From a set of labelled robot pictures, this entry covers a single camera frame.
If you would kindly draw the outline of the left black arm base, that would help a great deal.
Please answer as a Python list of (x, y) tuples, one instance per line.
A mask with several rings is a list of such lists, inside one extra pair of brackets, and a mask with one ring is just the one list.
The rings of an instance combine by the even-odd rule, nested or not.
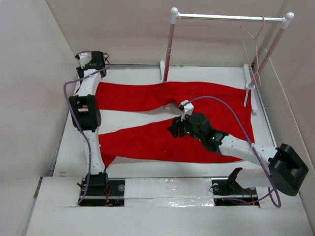
[(97, 178), (91, 178), (88, 190), (83, 197), (86, 181), (80, 187), (79, 206), (82, 207), (123, 207), (125, 205), (125, 178), (110, 178), (107, 186)]

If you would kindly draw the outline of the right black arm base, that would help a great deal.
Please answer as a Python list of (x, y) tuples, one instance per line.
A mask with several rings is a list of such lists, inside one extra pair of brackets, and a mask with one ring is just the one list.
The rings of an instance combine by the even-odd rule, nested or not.
[(213, 193), (215, 206), (259, 206), (256, 189), (242, 188), (236, 177), (242, 168), (236, 168), (228, 177), (211, 179), (209, 191)]

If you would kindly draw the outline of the red trousers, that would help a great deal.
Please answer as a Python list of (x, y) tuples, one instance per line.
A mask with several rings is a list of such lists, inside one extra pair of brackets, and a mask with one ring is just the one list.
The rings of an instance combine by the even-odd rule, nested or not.
[[(168, 104), (192, 100), (194, 111), (203, 113), (211, 125), (239, 139), (254, 139), (250, 104), (243, 89), (206, 82), (166, 82), (154, 85), (100, 83), (96, 90), (101, 110), (151, 112)], [(99, 134), (105, 165), (116, 157), (188, 163), (228, 163), (237, 158), (207, 151), (189, 136), (174, 138), (167, 128), (172, 118), (141, 121), (128, 128)]]

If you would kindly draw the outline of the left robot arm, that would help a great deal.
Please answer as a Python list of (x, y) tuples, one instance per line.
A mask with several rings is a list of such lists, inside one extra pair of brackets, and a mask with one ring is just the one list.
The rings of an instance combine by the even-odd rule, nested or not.
[(100, 152), (98, 131), (101, 113), (95, 94), (98, 84), (106, 76), (108, 55), (101, 51), (83, 51), (75, 57), (80, 62), (76, 68), (80, 85), (68, 102), (73, 125), (83, 136), (88, 164), (88, 173), (79, 186), (83, 190), (82, 196), (106, 195), (110, 183)]

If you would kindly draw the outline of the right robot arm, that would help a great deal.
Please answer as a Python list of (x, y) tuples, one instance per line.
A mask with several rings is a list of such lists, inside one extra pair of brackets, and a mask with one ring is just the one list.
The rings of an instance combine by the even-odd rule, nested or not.
[(209, 152), (236, 157), (259, 166), (259, 169), (235, 169), (227, 187), (234, 194), (250, 187), (274, 187), (288, 196), (296, 196), (309, 168), (287, 144), (268, 147), (249, 144), (223, 131), (214, 129), (202, 113), (175, 117), (168, 131), (174, 138), (189, 135)]

